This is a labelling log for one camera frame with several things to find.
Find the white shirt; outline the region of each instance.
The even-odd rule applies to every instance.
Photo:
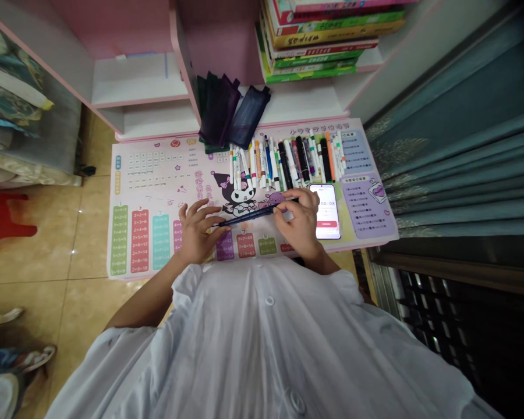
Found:
[[[46,419],[482,416],[461,372],[363,304],[349,272],[248,258],[191,265],[173,290],[159,329],[97,338]]]

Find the printed cartoon character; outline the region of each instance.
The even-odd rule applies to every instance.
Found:
[[[223,198],[228,202],[223,206],[223,211],[235,217],[256,211],[257,208],[254,205],[256,201],[253,200],[256,189],[248,186],[244,172],[240,174],[240,190],[235,190],[234,185],[231,185],[229,175],[215,172],[211,172],[211,174],[214,175],[217,185],[221,188]]]
[[[268,198],[269,205],[275,205],[275,204],[279,204],[285,201],[285,198],[281,194],[281,192],[274,192],[272,194],[266,194],[266,198]]]

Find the teal curtain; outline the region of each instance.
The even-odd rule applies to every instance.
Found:
[[[524,235],[524,14],[366,133],[400,237]]]

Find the dark blue pen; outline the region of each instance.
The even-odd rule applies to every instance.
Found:
[[[299,202],[299,198],[293,198],[291,201]],[[269,207],[259,209],[258,211],[250,212],[245,215],[241,215],[240,217],[233,218],[227,221],[223,221],[218,224],[218,227],[225,227],[228,225],[238,224],[243,221],[252,220],[261,216],[269,215],[274,213],[274,208],[277,207],[279,204],[270,205]]]

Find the purple label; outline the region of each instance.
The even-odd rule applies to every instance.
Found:
[[[342,179],[345,201],[355,234],[360,239],[374,239],[396,233],[394,216],[379,177],[365,173]]]
[[[369,149],[361,131],[342,131],[342,144],[344,145],[345,162],[347,164],[346,175],[373,170]]]
[[[233,248],[233,232],[226,232],[215,244],[217,260],[235,259],[235,249]]]
[[[173,221],[173,253],[182,247],[182,225],[180,221]]]

